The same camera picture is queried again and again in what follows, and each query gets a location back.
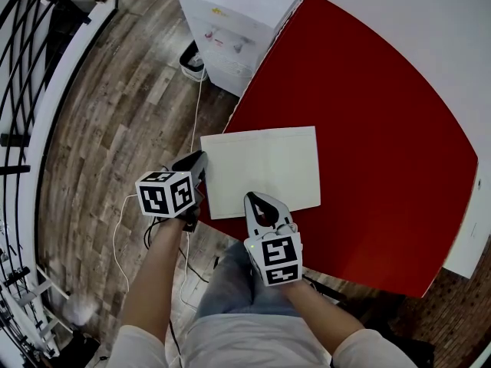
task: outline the jeans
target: jeans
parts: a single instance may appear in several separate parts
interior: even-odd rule
[[[194,320],[217,314],[300,317],[278,288],[262,283],[240,241],[227,248],[216,266]]]

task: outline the white paper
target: white paper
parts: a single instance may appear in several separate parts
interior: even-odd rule
[[[290,211],[321,204],[315,127],[203,136],[212,219],[243,217],[244,196],[263,192]]]

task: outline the person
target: person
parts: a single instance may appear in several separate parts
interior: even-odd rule
[[[168,367],[164,344],[184,225],[169,219],[153,240],[127,295],[108,368]],[[329,366],[329,356],[337,368],[415,367],[304,281],[266,287],[243,243],[227,248],[183,344],[184,368],[320,367]]]

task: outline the red table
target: red table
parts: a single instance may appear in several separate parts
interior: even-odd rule
[[[444,262],[477,157],[433,88],[326,0],[305,0],[227,132],[316,126],[321,206],[293,212],[305,266],[420,297]],[[244,218],[202,221],[241,240]]]

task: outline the white appliance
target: white appliance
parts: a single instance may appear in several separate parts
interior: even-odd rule
[[[238,97],[301,0],[179,0],[210,80]]]

